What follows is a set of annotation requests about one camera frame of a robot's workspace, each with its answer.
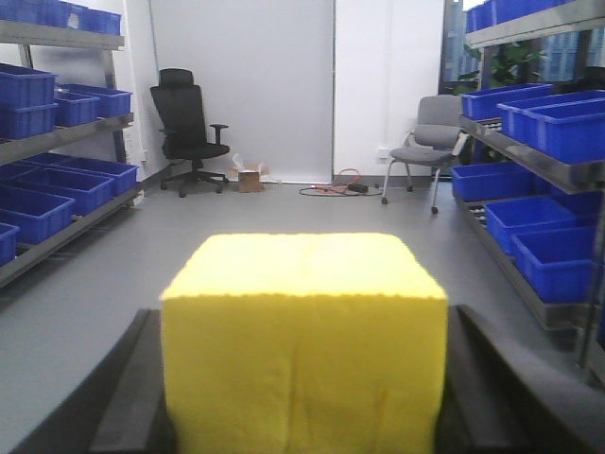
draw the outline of gray floor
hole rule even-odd
[[[25,437],[111,348],[209,235],[266,232],[383,232],[400,237],[441,283],[528,349],[579,378],[570,345],[546,334],[459,212],[449,183],[440,213],[427,187],[378,197],[317,198],[300,186],[260,194],[201,188],[186,199],[151,191],[0,293],[0,452]],[[229,267],[236,257],[218,257]],[[381,263],[358,266],[381,267]]]

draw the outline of gray metal chair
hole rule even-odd
[[[387,187],[390,168],[393,164],[404,163],[406,165],[407,192],[414,190],[409,165],[431,166],[437,168],[431,211],[433,214],[438,213],[435,200],[441,168],[460,154],[468,138],[468,134],[462,132],[459,126],[458,118],[461,114],[462,103],[458,96],[426,96],[420,100],[416,127],[407,134],[402,147],[390,152],[392,160],[387,175],[385,175],[381,199],[383,204],[389,203]]]

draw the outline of white wall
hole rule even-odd
[[[379,149],[400,146],[420,97],[437,93],[442,16],[443,0],[337,0],[336,172],[384,175]]]
[[[283,181],[332,170],[332,0],[152,0],[161,68],[194,72],[224,143]],[[214,133],[209,129],[209,137]],[[231,158],[205,163],[225,170]]]

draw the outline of black office chair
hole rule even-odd
[[[216,186],[216,193],[223,191],[228,180],[222,173],[205,172],[203,159],[216,158],[229,152],[229,147],[220,143],[220,131],[226,125],[210,125],[215,129],[216,142],[206,138],[206,122],[201,99],[201,90],[193,83],[193,74],[186,69],[168,68],[160,71],[160,84],[151,87],[151,96],[164,124],[165,134],[162,150],[167,159],[191,161],[191,171],[164,178],[160,188],[166,189],[167,182],[182,180],[179,197],[187,195],[189,183],[205,181]]]

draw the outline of sponge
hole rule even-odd
[[[212,236],[162,301],[181,454],[432,452],[447,298],[397,237]]]

